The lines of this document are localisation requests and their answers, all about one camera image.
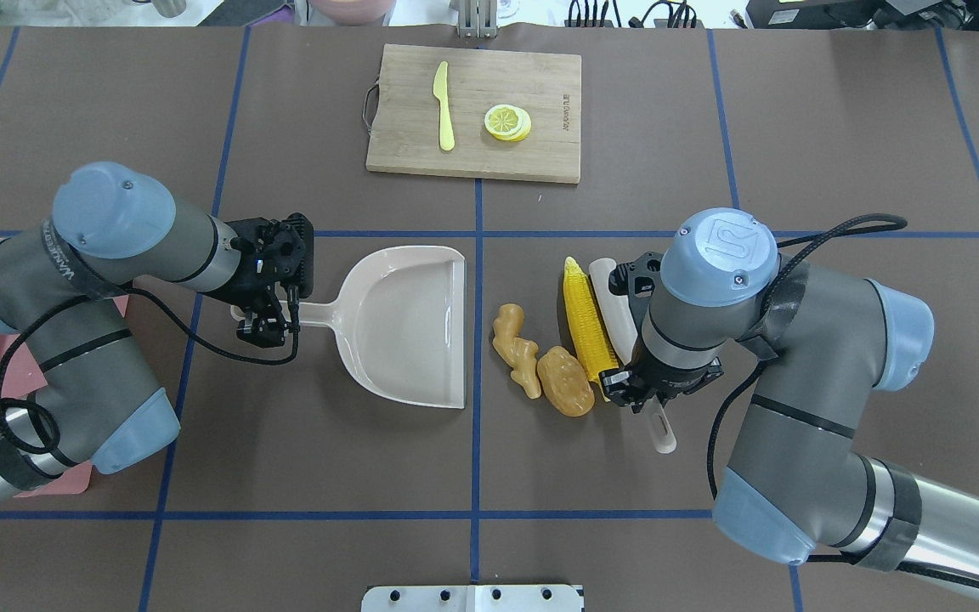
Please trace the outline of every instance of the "robotic arm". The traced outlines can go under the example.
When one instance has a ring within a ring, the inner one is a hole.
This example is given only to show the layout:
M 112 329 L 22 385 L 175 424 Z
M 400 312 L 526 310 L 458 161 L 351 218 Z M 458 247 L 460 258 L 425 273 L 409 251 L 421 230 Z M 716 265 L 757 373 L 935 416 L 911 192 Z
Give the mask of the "robotic arm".
M 634 411 L 692 393 L 720 376 L 720 348 L 737 341 L 761 365 L 744 384 L 757 379 L 712 510 L 720 530 L 779 563 L 804 563 L 821 543 L 848 563 L 979 599 L 979 499 L 852 450 L 870 392 L 904 388 L 927 358 L 931 311 L 796 263 L 781 264 L 772 233 L 746 212 L 691 217 L 665 255 L 611 275 L 640 334 L 630 363 L 602 373 L 603 392 Z
M 108 299 L 144 294 L 132 279 L 153 275 L 241 307 L 237 337 L 271 348 L 291 332 L 296 352 L 295 305 L 311 293 L 311 266 L 302 214 L 223 224 L 120 164 L 75 171 L 40 228 L 0 243 L 0 333 L 24 330 L 48 381 L 35 406 L 0 402 L 0 501 L 86 460 L 119 472 L 178 435 L 166 391 Z

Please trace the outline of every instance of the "tabletop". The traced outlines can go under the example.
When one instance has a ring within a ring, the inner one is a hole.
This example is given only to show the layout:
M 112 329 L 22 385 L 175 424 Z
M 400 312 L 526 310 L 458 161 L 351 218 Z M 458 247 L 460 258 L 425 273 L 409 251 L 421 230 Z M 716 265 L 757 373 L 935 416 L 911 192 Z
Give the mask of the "tabletop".
M 366 171 L 360 101 L 384 43 L 581 54 L 580 184 Z M 0 609 L 338 611 L 370 585 L 470 581 L 583 585 L 595 612 L 976 609 L 903 575 L 773 564 L 720 534 L 705 445 L 750 371 L 742 349 L 724 352 L 726 378 L 669 404 L 679 448 L 660 456 L 629 411 L 570 419 L 525 399 L 490 322 L 521 303 L 525 337 L 569 346 L 564 257 L 664 251 L 700 209 L 749 210 L 780 236 L 902 214 L 905 231 L 812 255 L 935 311 L 928 363 L 873 395 L 855 450 L 979 496 L 979 34 L 0 28 L 0 235 L 38 224 L 70 171 L 100 159 L 224 220 L 306 213 L 315 302 L 378 248 L 458 249 L 469 399 L 377 398 L 326 330 L 306 330 L 285 367 L 221 360 L 132 303 L 182 433 L 80 496 L 1 504 Z M 228 307 L 143 286 L 234 347 Z

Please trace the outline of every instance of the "yellow corn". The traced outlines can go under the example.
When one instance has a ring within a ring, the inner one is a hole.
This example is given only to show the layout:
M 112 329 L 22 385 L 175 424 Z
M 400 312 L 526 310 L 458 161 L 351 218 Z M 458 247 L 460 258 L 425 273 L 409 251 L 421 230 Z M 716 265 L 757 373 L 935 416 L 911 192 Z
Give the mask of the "yellow corn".
M 576 348 L 576 359 L 584 366 L 587 379 L 598 383 L 599 372 L 617 368 L 618 358 L 614 356 L 607 330 L 603 328 L 591 282 L 572 257 L 564 260 L 561 294 L 564 295 L 564 313 L 569 321 L 569 336 Z

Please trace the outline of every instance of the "metal bracket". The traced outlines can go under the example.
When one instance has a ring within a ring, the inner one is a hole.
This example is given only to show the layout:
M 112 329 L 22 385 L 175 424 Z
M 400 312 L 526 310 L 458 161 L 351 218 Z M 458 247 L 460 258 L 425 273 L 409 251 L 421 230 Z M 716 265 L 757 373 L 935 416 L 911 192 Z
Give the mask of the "metal bracket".
M 583 612 L 576 585 L 465 585 L 372 587 L 361 612 Z
M 459 38 L 497 38 L 497 0 L 451 0 Z

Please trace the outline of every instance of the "wooden cutting board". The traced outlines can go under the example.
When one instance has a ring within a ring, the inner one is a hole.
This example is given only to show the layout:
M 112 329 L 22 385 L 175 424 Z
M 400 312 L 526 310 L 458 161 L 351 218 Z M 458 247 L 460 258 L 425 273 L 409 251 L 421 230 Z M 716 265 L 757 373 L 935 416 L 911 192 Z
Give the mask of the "wooden cutting board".
M 439 148 L 433 77 L 448 62 L 448 107 L 456 136 Z M 580 56 L 385 45 L 380 104 L 365 167 L 439 177 L 580 182 Z M 494 139 L 485 112 L 509 104 L 527 110 L 522 142 Z

